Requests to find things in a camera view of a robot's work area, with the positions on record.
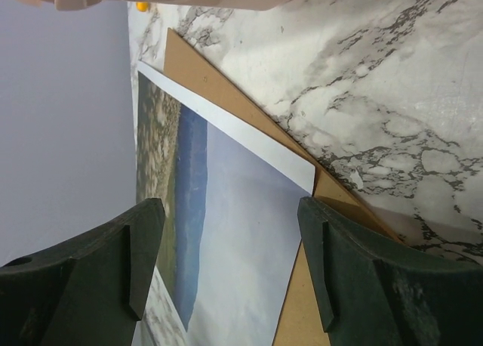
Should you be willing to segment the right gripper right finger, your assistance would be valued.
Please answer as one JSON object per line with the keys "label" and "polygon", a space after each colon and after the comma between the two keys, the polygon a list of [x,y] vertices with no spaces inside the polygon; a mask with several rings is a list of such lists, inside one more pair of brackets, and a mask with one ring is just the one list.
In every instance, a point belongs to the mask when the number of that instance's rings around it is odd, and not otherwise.
{"label": "right gripper right finger", "polygon": [[482,268],[404,246],[312,197],[297,217],[333,345],[480,345]]}

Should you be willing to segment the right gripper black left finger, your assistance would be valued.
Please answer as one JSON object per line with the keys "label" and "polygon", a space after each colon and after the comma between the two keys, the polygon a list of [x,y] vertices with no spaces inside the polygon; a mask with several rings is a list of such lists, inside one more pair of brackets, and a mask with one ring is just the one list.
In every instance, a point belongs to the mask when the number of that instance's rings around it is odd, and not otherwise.
{"label": "right gripper black left finger", "polygon": [[1,268],[3,345],[130,345],[162,240],[159,198]]}

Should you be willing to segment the brown cardboard backing board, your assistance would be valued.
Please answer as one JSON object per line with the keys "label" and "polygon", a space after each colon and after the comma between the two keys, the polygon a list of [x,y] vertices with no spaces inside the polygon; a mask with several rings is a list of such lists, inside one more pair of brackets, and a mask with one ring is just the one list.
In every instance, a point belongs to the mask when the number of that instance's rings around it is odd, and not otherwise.
{"label": "brown cardboard backing board", "polygon": [[[343,216],[393,240],[396,233],[357,196],[348,191],[269,115],[211,65],[173,29],[167,31],[163,73],[218,107],[254,126],[315,167],[313,194]],[[303,248],[297,252],[275,345],[328,345],[322,329],[309,265]]]}

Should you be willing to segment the landscape photo print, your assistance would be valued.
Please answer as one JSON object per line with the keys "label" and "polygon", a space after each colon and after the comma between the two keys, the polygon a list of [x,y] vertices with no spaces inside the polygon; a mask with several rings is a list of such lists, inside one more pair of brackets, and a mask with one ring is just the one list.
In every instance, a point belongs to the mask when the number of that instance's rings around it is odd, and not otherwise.
{"label": "landscape photo print", "polygon": [[166,216],[141,344],[271,345],[314,166],[146,63],[137,90],[137,199]]}

